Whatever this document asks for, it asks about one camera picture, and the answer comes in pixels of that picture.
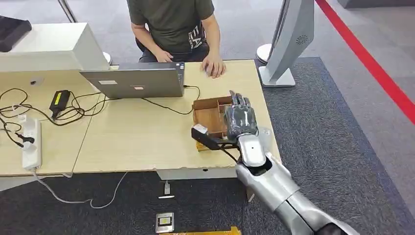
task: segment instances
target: cable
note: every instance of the cable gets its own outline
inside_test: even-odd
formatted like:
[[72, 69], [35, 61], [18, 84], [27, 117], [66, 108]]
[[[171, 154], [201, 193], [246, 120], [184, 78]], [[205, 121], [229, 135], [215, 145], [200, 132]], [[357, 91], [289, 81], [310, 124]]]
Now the cable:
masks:
[[[19, 89], [19, 88], [11, 88], [11, 89], [9, 89], [9, 90], [7, 90], [7, 91], [5, 91], [5, 92], [3, 92], [2, 94], [0, 94], [0, 101], [1, 101], [1, 98], [5, 95], [5, 94], [7, 94], [8, 92], [11, 92], [11, 91], [14, 91], [14, 90], [16, 90], [16, 91], [21, 91], [21, 92], [23, 92], [24, 93], [24, 95], [25, 95], [25, 97], [24, 97], [24, 99], [18, 104], [18, 105], [16, 105], [17, 107], [19, 107], [19, 105], [21, 106], [28, 98], [29, 98], [29, 95], [27, 94], [27, 92], [25, 92], [24, 90], [22, 90], [22, 89]], [[16, 110], [14, 107], [16, 107], [16, 106], [7, 106], [7, 107], [4, 107], [4, 108], [1, 108], [0, 109], [0, 115], [1, 116], [3, 116], [4, 118], [15, 118], [15, 117], [17, 117], [17, 116], [19, 116], [19, 115], [23, 115], [23, 114], [25, 114], [25, 113], [27, 113], [28, 111], [29, 111], [29, 109], [27, 109], [26, 111], [24, 111], [24, 112], [22, 112], [22, 113], [20, 113], [20, 114], [17, 114], [17, 115], [13, 115], [13, 116], [6, 116], [6, 115], [4, 115], [4, 113], [5, 112], [12, 112], [12, 111], [14, 111], [14, 110]]]
[[56, 198], [56, 200], [58, 200], [58, 201], [60, 201], [60, 202], [63, 202], [63, 203], [68, 203], [68, 204], [82, 204], [82, 203], [87, 203], [87, 202], [90, 202], [90, 206], [91, 206], [91, 208], [93, 208], [93, 209], [102, 209], [102, 208], [105, 208], [105, 207], [107, 207], [107, 206], [109, 206], [113, 201], [114, 201], [114, 199], [115, 199], [115, 196], [116, 196], [116, 192], [117, 192], [117, 190], [118, 190], [118, 187], [119, 187], [119, 185], [121, 184], [121, 182], [122, 182], [122, 180], [124, 179], [124, 177], [125, 177], [125, 175], [127, 175], [127, 173], [128, 172], [125, 172], [124, 173], [124, 175], [121, 177], [121, 179], [119, 180], [119, 182], [118, 182], [118, 184], [117, 184], [117, 186], [116, 186], [116, 188], [115, 188], [115, 190], [114, 190], [114, 195], [113, 195], [113, 198], [111, 199], [111, 201], [109, 202], [109, 203], [107, 203], [107, 204], [105, 204], [105, 205], [103, 205], [103, 206], [99, 206], [99, 207], [96, 207], [96, 206], [93, 206], [92, 205], [92, 202], [93, 202], [93, 199], [88, 199], [88, 200], [85, 200], [85, 201], [66, 201], [66, 200], [63, 200], [63, 199], [61, 199], [60, 197], [58, 197], [57, 195], [56, 195], [56, 193], [49, 187], [49, 185], [47, 185], [43, 180], [41, 180], [41, 179], [39, 179], [39, 177], [38, 177], [38, 175], [36, 174], [36, 171], [34, 170], [33, 171], [33, 176], [36, 178], [36, 181], [37, 182], [39, 182], [39, 183], [41, 183], [43, 186], [45, 186], [51, 193], [52, 193], [52, 195]]
[[228, 151], [226, 151], [226, 149], [224, 149], [223, 147], [220, 147], [220, 149], [226, 153], [230, 158], [232, 158], [232, 160], [234, 160], [236, 163], [238, 163], [238, 161], [236, 160], [236, 158], [234, 156], [232, 156], [232, 154], [230, 154]]
[[[93, 109], [94, 107], [96, 107], [98, 104], [100, 104], [100, 103], [102, 103], [102, 102], [106, 102], [106, 101], [110, 101], [110, 100], [116, 100], [116, 99], [104, 99], [103, 101], [100, 101], [100, 102], [98, 102], [97, 104], [95, 104], [91, 109]], [[56, 123], [55, 121], [53, 121], [47, 114], [45, 114], [43, 111], [41, 111], [41, 110], [39, 110], [39, 109], [37, 109], [37, 108], [35, 108], [35, 107], [30, 107], [30, 106], [28, 106], [28, 105], [25, 105], [25, 104], [23, 104], [22, 105], [23, 107], [25, 107], [25, 108], [28, 108], [28, 109], [32, 109], [32, 110], [35, 110], [35, 111], [37, 111], [37, 112], [39, 112], [40, 114], [42, 114], [43, 116], [45, 116], [46, 118], [47, 118], [47, 120], [49, 120], [53, 125], [55, 125], [55, 126], [65, 126], [65, 125], [68, 125], [68, 124], [71, 124], [71, 123], [73, 123], [73, 122], [76, 122], [76, 121], [78, 121], [78, 120], [80, 120], [81, 118], [83, 118], [83, 117], [91, 117], [91, 116], [95, 116], [95, 115], [97, 115], [97, 114], [99, 114], [102, 110], [103, 110], [103, 108], [104, 108], [104, 104], [102, 105], [102, 107], [101, 107], [101, 110], [98, 112], [98, 113], [95, 113], [95, 114], [90, 114], [90, 115], [86, 115], [86, 114], [84, 114], [85, 113], [85, 110], [83, 110], [83, 109], [80, 109], [80, 110], [82, 110], [82, 112], [83, 113], [80, 113], [81, 114], [81, 116], [79, 116], [79, 117], [77, 117], [76, 119], [74, 119], [74, 120], [71, 120], [71, 121], [68, 121], [68, 122], [65, 122], [65, 123]]]
[[[198, 99], [200, 98], [200, 88], [199, 88], [199, 87], [197, 87], [197, 86], [188, 86], [188, 85], [184, 85], [184, 88], [189, 88], [189, 87], [194, 87], [194, 88], [197, 88], [197, 90], [198, 90], [198, 95], [197, 95], [196, 100], [198, 100]], [[159, 107], [162, 107], [162, 108], [165, 108], [165, 109], [171, 110], [171, 111], [173, 111], [173, 112], [175, 112], [175, 113], [177, 113], [177, 114], [181, 114], [181, 115], [188, 115], [188, 114], [190, 114], [191, 112], [193, 112], [193, 107], [192, 107], [192, 110], [190, 110], [189, 112], [187, 112], [187, 113], [182, 113], [182, 112], [176, 111], [176, 110], [174, 110], [174, 109], [172, 109], [172, 108], [170, 108], [170, 107], [167, 107], [167, 106], [162, 106], [162, 105], [160, 105], [160, 104], [157, 104], [157, 103], [155, 103], [155, 102], [153, 102], [153, 101], [151, 101], [151, 100], [149, 100], [149, 99], [146, 99], [146, 98], [141, 98], [141, 99], [143, 99], [143, 100], [145, 100], [145, 101], [147, 101], [147, 102], [149, 102], [149, 103], [151, 103], [151, 104], [154, 104], [154, 105], [157, 105], [157, 106], [159, 106]]]
[[5, 122], [2, 118], [0, 118], [0, 121], [3, 123], [3, 129], [1, 129], [1, 130], [4, 130], [4, 131], [5, 131], [5, 133], [6, 133], [7, 137], [9, 137], [9, 139], [10, 139], [10, 140], [11, 140], [11, 141], [15, 144], [15, 145], [17, 145], [17, 146], [18, 146], [18, 147], [20, 147], [20, 148], [23, 148], [23, 144], [21, 144], [21, 143], [19, 143], [19, 142], [15, 141], [15, 140], [11, 137], [11, 135], [10, 135], [10, 133], [9, 133], [9, 132], [11, 132], [11, 131], [7, 129], [7, 124], [8, 124], [8, 123], [16, 124], [16, 125], [20, 126], [20, 129], [22, 128], [22, 126], [21, 126], [20, 124], [14, 123], [14, 122]]
[[7, 121], [7, 122], [6, 122], [6, 125], [8, 125], [8, 124], [13, 124], [13, 125], [16, 125], [16, 126], [18, 126], [19, 128], [18, 128], [17, 130], [15, 130], [15, 131], [11, 131], [11, 130], [8, 130], [8, 129], [0, 129], [0, 131], [18, 132], [18, 131], [21, 131], [21, 129], [23, 128], [23, 127], [22, 127], [22, 125], [20, 125], [20, 124], [18, 124], [18, 123], [15, 123], [15, 122], [10, 122], [10, 121]]
[[[75, 117], [76, 115], [78, 115], [78, 114], [80, 114], [81, 116], [83, 116], [83, 117], [92, 117], [92, 116], [95, 116], [95, 115], [98, 115], [98, 114], [100, 114], [102, 111], [103, 111], [103, 109], [104, 109], [104, 106], [105, 106], [105, 102], [107, 102], [107, 101], [111, 101], [111, 100], [118, 100], [119, 98], [115, 98], [115, 99], [107, 99], [106, 97], [104, 98], [104, 100], [102, 100], [102, 101], [100, 101], [100, 102], [98, 102], [98, 103], [96, 103], [94, 106], [92, 106], [91, 108], [89, 108], [89, 109], [87, 109], [87, 110], [84, 110], [84, 109], [82, 109], [81, 107], [80, 107], [80, 105], [79, 105], [79, 102], [78, 102], [78, 98], [80, 98], [80, 97], [85, 97], [85, 96], [90, 96], [90, 95], [96, 95], [96, 94], [101, 94], [101, 92], [98, 92], [98, 93], [93, 93], [93, 94], [85, 94], [85, 95], [80, 95], [80, 96], [75, 96], [74, 94], [73, 94], [73, 92], [70, 92], [72, 95], [73, 95], [73, 100], [71, 101], [71, 106], [69, 106], [69, 107], [67, 107], [66, 109], [69, 109], [69, 108], [72, 108], [71, 110], [69, 110], [69, 111], [67, 111], [67, 112], [65, 112], [65, 113], [63, 113], [63, 114], [61, 114], [61, 115], [59, 115], [58, 117], [57, 117], [57, 119], [56, 120], [59, 120], [59, 121], [62, 121], [62, 120], [67, 120], [67, 119], [70, 119], [70, 118], [73, 118], [73, 117]], [[76, 101], [76, 105], [78, 106], [78, 108], [76, 108], [75, 106], [74, 106], [74, 104], [73, 104], [73, 102], [74, 101]], [[91, 110], [93, 110], [93, 109], [95, 109], [100, 103], [103, 103], [102, 104], [102, 106], [101, 106], [101, 109], [97, 112], [97, 113], [92, 113], [92, 114], [86, 114], [86, 112], [89, 112], [89, 111], [91, 111]], [[66, 116], [67, 114], [69, 114], [69, 113], [71, 113], [71, 112], [73, 112], [73, 111], [76, 111], [76, 114], [74, 114], [74, 115], [72, 115], [72, 116], [70, 116], [70, 117], [66, 117], [66, 118], [62, 118], [62, 117], [64, 117], [64, 116]]]

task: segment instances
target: desk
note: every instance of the desk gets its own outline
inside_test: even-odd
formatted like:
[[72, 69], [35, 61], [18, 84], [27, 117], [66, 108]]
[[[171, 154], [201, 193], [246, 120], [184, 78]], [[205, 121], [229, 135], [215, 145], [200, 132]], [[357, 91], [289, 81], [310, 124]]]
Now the desk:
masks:
[[[36, 85], [31, 85], [32, 80], [37, 80]], [[70, 90], [75, 95], [91, 94], [95, 91], [91, 85], [76, 70], [62, 71], [36, 71], [36, 72], [0, 72], [0, 93], [10, 89], [20, 88], [29, 94], [26, 103], [51, 114], [49, 105], [53, 95], [59, 90]], [[24, 94], [13, 91], [6, 94], [0, 100], [0, 107], [18, 104], [24, 98]], [[98, 97], [89, 96], [80, 98], [82, 107], [92, 107]], [[35, 111], [27, 113], [40, 120], [44, 116]], [[39, 174], [70, 173], [75, 165], [76, 158], [81, 148], [85, 133], [91, 121], [90, 117], [66, 125], [55, 126], [49, 121], [42, 121], [42, 167]], [[11, 142], [4, 131], [0, 131], [0, 176], [31, 175], [22, 168], [22, 150]]]
[[[186, 63], [184, 83], [200, 87], [201, 99], [227, 96], [229, 89], [242, 93], [250, 99], [258, 125], [272, 130], [254, 61], [226, 64], [226, 74], [211, 79], [199, 71], [200, 63]], [[151, 100], [187, 112], [196, 97], [197, 89], [188, 88], [181, 98]], [[141, 99], [111, 101], [92, 118], [73, 172], [156, 170], [162, 179], [234, 177], [235, 162], [223, 152], [197, 151], [190, 135], [192, 125], [192, 115], [179, 115]], [[271, 143], [271, 152], [280, 161], [273, 134]]]

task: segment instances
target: man's hand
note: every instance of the man's hand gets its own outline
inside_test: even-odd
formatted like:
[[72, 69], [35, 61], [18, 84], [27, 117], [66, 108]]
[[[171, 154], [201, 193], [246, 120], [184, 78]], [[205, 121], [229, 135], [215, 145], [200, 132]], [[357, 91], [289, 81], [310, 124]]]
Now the man's hand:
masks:
[[200, 70], [206, 70], [206, 74], [212, 78], [217, 78], [223, 75], [226, 71], [226, 65], [220, 57], [219, 53], [212, 53], [206, 56], [203, 60]]
[[170, 53], [161, 49], [154, 53], [154, 56], [158, 62], [172, 62], [171, 59], [173, 59], [173, 56], [170, 55]]

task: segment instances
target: robot finger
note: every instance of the robot finger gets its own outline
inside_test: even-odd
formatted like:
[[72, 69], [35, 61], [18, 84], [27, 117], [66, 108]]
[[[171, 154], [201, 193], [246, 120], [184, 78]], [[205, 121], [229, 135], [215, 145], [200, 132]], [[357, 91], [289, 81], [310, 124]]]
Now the robot finger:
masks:
[[238, 99], [238, 104], [245, 105], [244, 97], [240, 93], [236, 93], [236, 98]]
[[249, 101], [249, 99], [248, 99], [248, 98], [244, 97], [244, 101], [245, 101], [245, 104], [246, 104], [247, 106], [251, 106], [251, 102]]
[[234, 91], [229, 91], [229, 93], [231, 94], [231, 98], [232, 98], [232, 103], [234, 105], [238, 105], [238, 98], [236, 97], [236, 94]]

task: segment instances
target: power strip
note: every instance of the power strip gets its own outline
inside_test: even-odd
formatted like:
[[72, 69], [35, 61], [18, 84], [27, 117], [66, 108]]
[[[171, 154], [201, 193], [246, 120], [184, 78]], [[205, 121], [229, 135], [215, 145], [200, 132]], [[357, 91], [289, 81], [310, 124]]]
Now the power strip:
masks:
[[42, 126], [39, 120], [27, 115], [19, 116], [23, 127], [23, 136], [35, 139], [33, 143], [23, 143], [22, 166], [26, 170], [34, 170], [42, 165]]

